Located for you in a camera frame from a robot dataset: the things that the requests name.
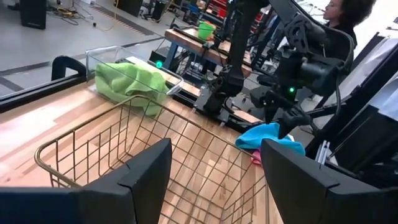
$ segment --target green led light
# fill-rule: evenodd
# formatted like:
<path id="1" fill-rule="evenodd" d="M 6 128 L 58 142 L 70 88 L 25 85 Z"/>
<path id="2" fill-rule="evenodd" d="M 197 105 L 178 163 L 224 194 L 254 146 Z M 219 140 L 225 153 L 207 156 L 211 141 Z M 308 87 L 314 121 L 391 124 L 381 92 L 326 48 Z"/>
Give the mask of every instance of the green led light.
<path id="1" fill-rule="evenodd" d="M 162 68 L 162 67 L 163 67 L 163 62 L 157 61 L 157 62 L 155 63 L 155 65 L 156 65 L 157 68 Z"/>

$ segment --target workbench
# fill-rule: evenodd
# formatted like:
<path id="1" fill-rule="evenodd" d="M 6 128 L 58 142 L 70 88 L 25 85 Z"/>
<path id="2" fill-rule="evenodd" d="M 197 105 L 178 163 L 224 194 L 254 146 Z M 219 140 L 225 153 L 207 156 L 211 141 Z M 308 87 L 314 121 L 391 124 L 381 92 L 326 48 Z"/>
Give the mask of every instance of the workbench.
<path id="1" fill-rule="evenodd" d="M 198 36 L 198 31 L 196 28 L 189 28 L 183 30 L 186 32 L 188 35 L 192 35 L 197 37 Z M 173 29 L 168 29 L 165 31 L 164 34 L 166 40 L 170 41 L 172 45 L 170 46 L 170 50 L 167 54 L 167 58 L 165 63 L 163 64 L 164 68 L 169 69 L 170 65 L 172 63 L 172 60 L 175 58 L 175 54 L 177 53 L 177 49 L 179 47 L 182 47 L 183 49 L 188 50 L 189 52 L 192 52 L 199 57 L 202 55 L 203 51 L 205 50 L 202 47 L 202 44 L 199 43 L 198 41 L 189 38 L 189 36 L 183 35 Z M 229 41 L 224 41 L 220 43 L 219 49 L 224 51 L 224 52 L 229 52 L 229 48 L 231 47 L 231 43 Z M 216 65 L 226 65 L 227 64 L 227 58 L 228 56 L 221 53 L 217 52 L 216 50 L 210 49 L 207 51 L 207 53 L 204 55 L 204 59 L 210 62 L 215 63 Z M 251 67 L 249 66 L 251 64 L 251 59 L 250 59 L 250 53 L 246 51 L 245 56 L 244 56 L 244 64 L 242 64 L 242 72 L 243 75 L 247 78 L 250 76 L 252 70 Z"/>
<path id="2" fill-rule="evenodd" d="M 178 81 L 168 73 L 161 70 L 158 70 L 158 72 L 170 83 Z M 114 106 L 114 103 L 90 90 L 89 87 L 92 85 L 92 81 L 81 83 L 0 115 L 0 142 L 2 142 L 0 184 L 2 186 L 50 186 L 49 174 L 36 165 L 34 152 L 44 143 Z M 199 89 L 189 84 L 185 83 L 182 88 L 195 95 L 200 94 Z M 234 144 L 235 139 L 239 136 L 236 131 L 227 127 L 220 127 L 204 116 L 193 113 L 191 108 L 174 100 L 166 102 L 165 107 L 189 119 L 197 126 L 217 133 L 220 139 L 231 144 Z M 248 121 L 255 122 L 257 120 L 243 111 L 235 111 L 236 114 Z M 90 124 L 90 129 L 79 130 L 79 132 L 76 132 L 76 139 L 87 138 L 93 133 L 98 134 L 101 128 L 107 127 L 113 124 L 115 119 L 119 119 L 118 116 L 116 117 L 101 119 L 100 122 Z M 64 150 L 67 150 L 71 148 L 72 142 L 69 139 L 60 142 L 60 144 Z M 48 164 L 52 164 L 54 157 L 54 150 L 44 151 L 41 156 L 44 162 Z M 255 167 L 250 175 L 252 175 L 254 181 L 254 179 L 264 175 L 264 171 L 261 167 Z M 270 195 L 268 205 L 266 205 L 266 195 Z M 272 224 L 282 223 L 268 187 L 255 195 L 254 200 L 256 209 L 253 223 L 268 223 L 267 220 Z"/>

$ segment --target woman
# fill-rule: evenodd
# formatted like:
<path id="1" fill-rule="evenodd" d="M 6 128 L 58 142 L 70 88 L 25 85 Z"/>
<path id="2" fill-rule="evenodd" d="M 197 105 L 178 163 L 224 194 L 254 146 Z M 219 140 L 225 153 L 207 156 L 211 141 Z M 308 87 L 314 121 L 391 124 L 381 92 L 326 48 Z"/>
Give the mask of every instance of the woman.
<path id="1" fill-rule="evenodd" d="M 329 21 L 327 26 L 350 35 L 356 47 L 354 27 L 370 15 L 375 2 L 376 0 L 331 0 L 323 18 Z"/>

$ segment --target blue cloth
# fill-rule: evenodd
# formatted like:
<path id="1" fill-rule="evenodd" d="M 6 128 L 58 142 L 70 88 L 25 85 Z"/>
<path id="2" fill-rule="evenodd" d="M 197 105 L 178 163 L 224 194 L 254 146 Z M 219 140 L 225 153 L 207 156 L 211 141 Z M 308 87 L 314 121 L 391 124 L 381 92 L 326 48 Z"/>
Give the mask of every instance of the blue cloth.
<path id="1" fill-rule="evenodd" d="M 279 124 L 260 124 L 246 131 L 235 141 L 235 145 L 241 149 L 259 149 L 263 139 L 271 139 L 295 152 L 305 155 L 305 149 L 300 142 L 290 140 L 288 136 L 278 139 Z"/>

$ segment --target wire basket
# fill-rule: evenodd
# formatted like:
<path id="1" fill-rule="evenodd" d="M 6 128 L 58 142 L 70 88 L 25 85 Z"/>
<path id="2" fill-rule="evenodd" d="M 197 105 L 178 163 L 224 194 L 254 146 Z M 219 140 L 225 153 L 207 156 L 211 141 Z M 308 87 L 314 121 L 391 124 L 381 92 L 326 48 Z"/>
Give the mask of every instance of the wire basket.
<path id="1" fill-rule="evenodd" d="M 50 173 L 52 187 L 84 186 L 170 138 L 172 168 L 159 223 L 267 223 L 260 218 L 269 213 L 266 180 L 250 154 L 172 108 L 158 105 L 160 113 L 147 116 L 131 106 L 137 98 L 143 96 L 39 147 L 35 161 Z"/>
<path id="2" fill-rule="evenodd" d="M 120 46 L 87 50 L 86 69 L 88 82 L 93 80 L 95 83 L 90 89 L 115 103 L 133 95 L 144 95 L 151 101 L 163 104 L 170 95 L 178 93 L 184 84 L 181 76 L 165 73 Z M 148 102 L 136 98 L 131 103 L 133 106 L 145 107 Z M 147 114 L 155 115 L 159 110 L 158 106 L 152 105 L 147 109 Z"/>

